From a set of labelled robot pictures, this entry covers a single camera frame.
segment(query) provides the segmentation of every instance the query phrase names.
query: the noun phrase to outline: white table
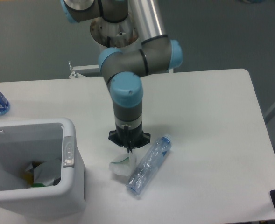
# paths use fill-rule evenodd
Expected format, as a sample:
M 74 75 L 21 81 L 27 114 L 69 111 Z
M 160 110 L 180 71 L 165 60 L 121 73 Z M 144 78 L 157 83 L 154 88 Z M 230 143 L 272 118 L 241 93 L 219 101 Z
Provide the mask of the white table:
M 102 78 L 0 83 L 11 102 L 2 120 L 70 118 L 87 167 L 83 213 L 36 220 L 0 209 L 3 223 L 219 224 L 275 219 L 275 156 L 245 70 L 157 74 L 142 78 L 143 130 L 172 135 L 172 152 L 140 198 L 108 171 L 126 150 Z M 150 145 L 136 149 L 138 159 Z

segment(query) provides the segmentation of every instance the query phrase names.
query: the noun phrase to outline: gray floor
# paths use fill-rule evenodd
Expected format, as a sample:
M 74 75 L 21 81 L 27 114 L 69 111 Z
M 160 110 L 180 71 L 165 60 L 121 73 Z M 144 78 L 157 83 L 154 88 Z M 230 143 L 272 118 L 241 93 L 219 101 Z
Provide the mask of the gray floor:
M 261 106 L 275 100 L 275 1 L 160 0 L 165 28 L 184 49 L 176 71 L 244 68 Z M 59 0 L 0 2 L 0 82 L 67 78 L 96 64 L 90 22 L 69 24 Z M 275 148 L 275 118 L 268 131 Z

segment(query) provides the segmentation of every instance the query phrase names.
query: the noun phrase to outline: white trash bin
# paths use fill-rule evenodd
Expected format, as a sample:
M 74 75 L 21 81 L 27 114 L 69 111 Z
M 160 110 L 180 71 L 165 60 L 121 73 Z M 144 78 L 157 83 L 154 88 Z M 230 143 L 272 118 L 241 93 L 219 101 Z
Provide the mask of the white trash bin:
M 22 178 L 33 161 L 60 159 L 56 186 L 30 188 Z M 84 210 L 85 165 L 69 119 L 0 123 L 0 207 L 30 217 Z

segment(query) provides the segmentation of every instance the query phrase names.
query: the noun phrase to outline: blue joint cap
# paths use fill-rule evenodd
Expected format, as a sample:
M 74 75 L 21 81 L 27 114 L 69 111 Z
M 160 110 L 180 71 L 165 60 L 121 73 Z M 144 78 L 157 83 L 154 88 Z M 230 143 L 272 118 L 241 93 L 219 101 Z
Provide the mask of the blue joint cap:
M 171 43 L 171 58 L 169 69 L 179 67 L 183 62 L 182 48 L 177 40 L 170 40 Z
M 68 19 L 69 23 L 77 23 L 75 21 L 75 19 L 73 19 L 73 17 L 70 15 L 66 5 L 64 4 L 64 0 L 60 0 L 60 1 L 61 1 L 61 5 L 62 5 L 62 8 L 63 8 L 63 12 L 67 16 L 67 19 Z
M 102 67 L 102 64 L 103 62 L 112 54 L 116 53 L 116 52 L 122 52 L 120 49 L 117 49 L 117 48 L 107 48 L 105 50 L 103 50 L 101 52 L 101 54 L 99 55 L 98 57 L 98 65 L 100 67 L 100 70 L 101 70 L 101 67 Z
M 110 95 L 121 107 L 132 108 L 142 101 L 143 89 L 138 75 L 124 71 L 111 80 Z

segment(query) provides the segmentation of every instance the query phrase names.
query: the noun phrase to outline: bottle cap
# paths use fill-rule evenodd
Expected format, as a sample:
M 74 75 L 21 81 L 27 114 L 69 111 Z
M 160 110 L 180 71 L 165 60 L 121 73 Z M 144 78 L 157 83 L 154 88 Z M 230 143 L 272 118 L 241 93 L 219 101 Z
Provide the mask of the bottle cap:
M 163 137 L 166 138 L 169 142 L 171 142 L 171 136 L 169 134 L 165 134 Z

